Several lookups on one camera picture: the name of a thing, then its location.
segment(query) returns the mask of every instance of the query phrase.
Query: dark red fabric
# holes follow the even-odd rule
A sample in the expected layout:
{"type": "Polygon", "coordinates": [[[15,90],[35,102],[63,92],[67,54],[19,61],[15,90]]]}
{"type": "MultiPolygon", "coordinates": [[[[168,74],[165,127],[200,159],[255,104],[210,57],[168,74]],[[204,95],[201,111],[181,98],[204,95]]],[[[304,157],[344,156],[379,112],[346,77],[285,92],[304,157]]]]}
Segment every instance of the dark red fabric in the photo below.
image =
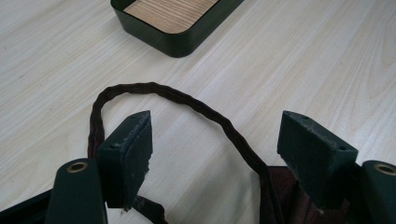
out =
{"type": "Polygon", "coordinates": [[[348,202],[340,210],[320,211],[301,189],[291,170],[286,166],[269,166],[276,195],[285,223],[341,224],[346,223],[348,202]]]}

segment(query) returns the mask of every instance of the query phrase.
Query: wooden table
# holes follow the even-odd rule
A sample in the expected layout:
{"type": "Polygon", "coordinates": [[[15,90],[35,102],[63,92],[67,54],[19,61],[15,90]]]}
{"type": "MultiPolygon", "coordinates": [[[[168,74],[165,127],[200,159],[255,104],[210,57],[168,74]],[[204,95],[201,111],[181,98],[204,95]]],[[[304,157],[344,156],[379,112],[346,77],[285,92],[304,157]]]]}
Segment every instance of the wooden table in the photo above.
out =
{"type": "MultiPolygon", "coordinates": [[[[101,0],[0,3],[0,210],[50,189],[86,157],[97,94],[155,81],[229,118],[269,165],[283,110],[396,163],[396,1],[246,0],[193,54],[170,58],[126,34],[101,0]]],[[[140,189],[170,223],[258,223],[258,177],[219,125],[156,95],[103,109],[106,134],[151,110],[154,153],[140,189]]],[[[149,223],[107,210],[110,223],[149,223]]]]}

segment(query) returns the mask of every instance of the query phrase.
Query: dark green plastic piece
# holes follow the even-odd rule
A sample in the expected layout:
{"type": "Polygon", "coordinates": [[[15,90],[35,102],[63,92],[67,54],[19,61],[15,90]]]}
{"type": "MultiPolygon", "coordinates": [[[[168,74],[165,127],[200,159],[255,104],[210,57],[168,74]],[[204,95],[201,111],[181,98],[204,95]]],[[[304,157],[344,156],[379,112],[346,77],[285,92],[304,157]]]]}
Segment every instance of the dark green plastic piece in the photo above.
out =
{"type": "Polygon", "coordinates": [[[396,166],[366,161],[361,169],[361,188],[374,223],[396,223],[396,166]]]}
{"type": "Polygon", "coordinates": [[[98,148],[105,200],[109,208],[131,209],[149,171],[152,154],[149,111],[134,114],[98,148]]]}
{"type": "Polygon", "coordinates": [[[0,223],[44,223],[51,190],[0,212],[0,223]]]}
{"type": "Polygon", "coordinates": [[[284,111],[277,153],[320,209],[338,209],[358,150],[314,120],[284,111]]]}
{"type": "Polygon", "coordinates": [[[219,0],[191,28],[179,34],[165,33],[124,12],[135,0],[111,0],[123,29],[163,53],[181,58],[191,54],[243,2],[219,0]]]}
{"type": "Polygon", "coordinates": [[[95,160],[79,159],[59,168],[49,199],[46,223],[107,223],[95,160]]]}

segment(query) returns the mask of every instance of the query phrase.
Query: dark brown braided cord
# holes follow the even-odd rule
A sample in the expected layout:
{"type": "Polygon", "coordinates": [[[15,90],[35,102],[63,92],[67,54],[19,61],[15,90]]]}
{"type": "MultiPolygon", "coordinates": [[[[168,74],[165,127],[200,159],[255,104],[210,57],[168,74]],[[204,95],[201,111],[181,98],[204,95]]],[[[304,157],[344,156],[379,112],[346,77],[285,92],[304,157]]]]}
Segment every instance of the dark brown braided cord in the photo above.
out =
{"type": "MultiPolygon", "coordinates": [[[[274,185],[267,165],[260,159],[260,157],[251,149],[246,139],[233,127],[231,122],[223,117],[220,113],[210,108],[208,105],[198,101],[188,94],[181,91],[174,90],[170,87],[159,85],[154,82],[150,83],[135,83],[135,84],[120,84],[113,87],[108,87],[102,91],[92,107],[90,118],[90,136],[88,139],[88,157],[95,158],[97,149],[105,141],[105,130],[101,116],[101,109],[104,104],[116,96],[124,93],[134,94],[149,94],[156,93],[163,98],[181,105],[188,105],[196,112],[204,115],[207,119],[211,119],[218,123],[227,137],[233,142],[233,145],[241,154],[245,162],[253,169],[260,177],[261,184],[261,203],[260,203],[260,223],[284,223],[282,211],[276,197],[274,185]]],[[[162,210],[160,204],[152,202],[151,205],[144,208],[145,217],[150,219],[153,223],[166,223],[163,219],[163,211],[154,212],[151,210],[162,210]]]]}

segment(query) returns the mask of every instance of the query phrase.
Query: metal grommet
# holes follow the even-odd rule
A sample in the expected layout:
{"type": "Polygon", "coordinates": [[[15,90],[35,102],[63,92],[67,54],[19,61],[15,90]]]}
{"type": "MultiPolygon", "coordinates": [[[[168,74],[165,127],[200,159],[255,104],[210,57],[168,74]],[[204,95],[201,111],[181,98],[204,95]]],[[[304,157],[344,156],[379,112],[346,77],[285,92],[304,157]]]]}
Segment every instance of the metal grommet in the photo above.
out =
{"type": "Polygon", "coordinates": [[[375,169],[386,175],[396,175],[396,169],[386,164],[376,164],[375,169]]]}
{"type": "Polygon", "coordinates": [[[88,167],[88,163],[85,161],[78,161],[76,163],[73,163],[67,167],[67,172],[68,173],[78,173],[80,171],[85,170],[88,167]]]}

